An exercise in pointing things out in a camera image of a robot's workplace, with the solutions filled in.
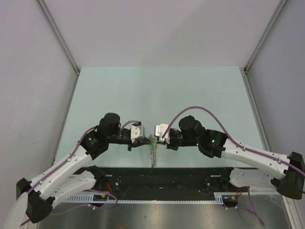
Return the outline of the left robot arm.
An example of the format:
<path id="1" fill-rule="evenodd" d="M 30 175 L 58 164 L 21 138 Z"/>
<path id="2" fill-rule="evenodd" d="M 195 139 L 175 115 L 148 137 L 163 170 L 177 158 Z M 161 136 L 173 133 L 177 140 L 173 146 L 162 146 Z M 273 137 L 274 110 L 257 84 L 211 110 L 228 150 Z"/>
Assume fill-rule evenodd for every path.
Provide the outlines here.
<path id="1" fill-rule="evenodd" d="M 97 166 L 89 167 L 72 180 L 68 178 L 106 152 L 110 144 L 127 145 L 131 151 L 150 143 L 140 121 L 132 121 L 131 128 L 126 129 L 121 127 L 118 114 L 107 113 L 97 126 L 82 135 L 76 147 L 61 161 L 31 180 L 20 179 L 16 184 L 16 197 L 28 194 L 25 214 L 30 222 L 38 223 L 68 197 L 87 189 L 104 188 L 105 174 Z"/>

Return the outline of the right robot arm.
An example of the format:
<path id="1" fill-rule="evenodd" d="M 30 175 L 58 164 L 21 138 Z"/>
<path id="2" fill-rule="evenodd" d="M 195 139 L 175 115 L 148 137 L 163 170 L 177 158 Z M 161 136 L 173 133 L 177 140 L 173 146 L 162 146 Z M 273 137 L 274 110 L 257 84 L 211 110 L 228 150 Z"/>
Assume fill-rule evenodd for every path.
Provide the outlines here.
<path id="1" fill-rule="evenodd" d="M 235 187 L 265 187 L 287 198 L 303 197 L 305 162 L 300 153 L 286 155 L 244 145 L 226 133 L 206 129 L 191 115 L 182 118 L 178 126 L 179 129 L 173 129 L 168 124 L 156 125 L 157 142 L 172 150 L 196 146 L 209 158 L 230 159 L 252 167 L 250 172 L 235 168 L 222 177 L 220 187 L 224 191 Z"/>

